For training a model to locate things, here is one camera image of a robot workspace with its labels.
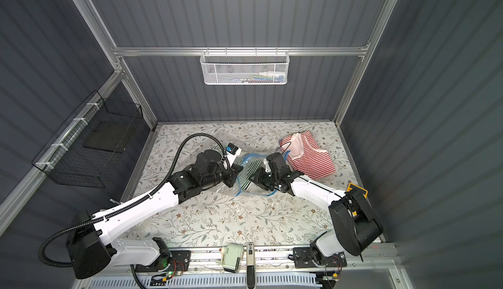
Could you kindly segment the green striped garment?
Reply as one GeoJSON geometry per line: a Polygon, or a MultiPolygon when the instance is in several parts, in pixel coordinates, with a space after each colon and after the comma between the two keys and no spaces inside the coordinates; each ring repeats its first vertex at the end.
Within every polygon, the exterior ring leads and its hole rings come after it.
{"type": "Polygon", "coordinates": [[[264,159],[264,155],[250,154],[246,151],[242,151],[234,163],[242,166],[243,170],[238,175],[237,181],[234,183],[233,187],[229,188],[224,183],[220,183],[210,188],[210,192],[221,193],[231,197],[239,195],[268,196],[273,194],[274,192],[265,191],[249,180],[249,177],[258,170],[259,167],[265,166],[264,159]]]}

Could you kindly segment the clear vacuum bag blue zipper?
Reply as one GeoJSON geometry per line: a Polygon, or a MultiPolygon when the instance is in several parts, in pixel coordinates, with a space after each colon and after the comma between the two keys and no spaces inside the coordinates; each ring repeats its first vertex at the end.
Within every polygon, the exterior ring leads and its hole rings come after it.
{"type": "Polygon", "coordinates": [[[216,137],[206,133],[188,136],[178,148],[170,172],[164,181],[170,183],[181,202],[205,191],[238,196],[241,193],[270,196],[288,192],[293,173],[280,152],[267,157],[248,154],[240,157],[241,149],[230,143],[224,146],[216,137]],[[196,155],[195,160],[182,170],[174,170],[183,147],[189,140],[204,137],[216,146],[196,155]]]}

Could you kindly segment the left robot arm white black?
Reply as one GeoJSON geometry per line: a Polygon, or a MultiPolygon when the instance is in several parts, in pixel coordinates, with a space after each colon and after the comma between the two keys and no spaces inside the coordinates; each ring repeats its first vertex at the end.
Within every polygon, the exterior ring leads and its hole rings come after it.
{"type": "Polygon", "coordinates": [[[233,144],[221,155],[216,150],[199,153],[195,163],[172,174],[158,191],[122,204],[124,212],[113,216],[116,208],[93,215],[98,223],[83,226],[68,234],[66,246],[75,277],[87,279],[108,266],[144,265],[161,267],[168,263],[168,248],[159,238],[126,241],[120,236],[160,211],[175,207],[198,196],[212,186],[224,183],[231,187],[242,167],[235,164],[242,150],[233,144]]]}

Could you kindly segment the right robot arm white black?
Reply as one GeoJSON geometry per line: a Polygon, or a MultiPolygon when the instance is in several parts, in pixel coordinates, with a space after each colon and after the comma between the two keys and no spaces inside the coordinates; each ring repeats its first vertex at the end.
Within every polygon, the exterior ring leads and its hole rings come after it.
{"type": "Polygon", "coordinates": [[[327,210],[333,228],[309,247],[308,257],[317,266],[332,262],[341,267],[342,254],[360,257],[384,231],[364,191],[344,192],[325,186],[291,169],[279,153],[267,156],[249,180],[263,190],[288,193],[327,210]]]}

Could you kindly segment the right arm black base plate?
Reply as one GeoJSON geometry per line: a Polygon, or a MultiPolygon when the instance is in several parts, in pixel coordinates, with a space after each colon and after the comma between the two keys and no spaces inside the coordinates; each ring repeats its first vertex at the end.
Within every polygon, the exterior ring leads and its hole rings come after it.
{"type": "Polygon", "coordinates": [[[297,269],[308,268],[336,268],[347,267],[347,260],[344,252],[335,253],[331,256],[324,256],[319,250],[311,247],[295,247],[288,259],[294,262],[297,269]]]}

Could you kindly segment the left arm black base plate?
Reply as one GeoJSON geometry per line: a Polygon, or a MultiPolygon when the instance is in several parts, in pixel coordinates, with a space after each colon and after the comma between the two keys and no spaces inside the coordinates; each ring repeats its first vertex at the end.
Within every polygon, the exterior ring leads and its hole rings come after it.
{"type": "Polygon", "coordinates": [[[175,250],[169,254],[161,254],[151,265],[137,265],[135,272],[137,273],[168,273],[180,272],[183,273],[189,269],[191,261],[191,251],[175,250]]]}

